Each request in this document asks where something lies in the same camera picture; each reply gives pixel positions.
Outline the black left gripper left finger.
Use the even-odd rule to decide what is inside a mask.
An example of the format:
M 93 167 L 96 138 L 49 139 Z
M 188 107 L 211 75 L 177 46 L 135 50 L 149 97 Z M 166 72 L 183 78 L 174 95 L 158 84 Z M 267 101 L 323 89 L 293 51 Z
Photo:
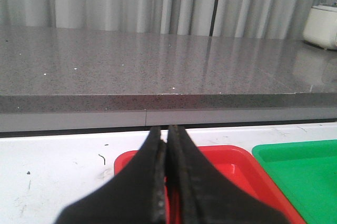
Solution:
M 64 208 L 56 223 L 165 223 L 166 144 L 154 126 L 110 181 Z

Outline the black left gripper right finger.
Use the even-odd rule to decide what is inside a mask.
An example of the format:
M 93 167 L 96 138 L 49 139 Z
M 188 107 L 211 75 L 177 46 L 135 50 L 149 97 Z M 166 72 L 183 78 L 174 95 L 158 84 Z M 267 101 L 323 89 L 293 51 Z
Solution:
M 182 126 L 169 126 L 166 178 L 170 223 L 287 223 L 286 216 L 224 177 Z

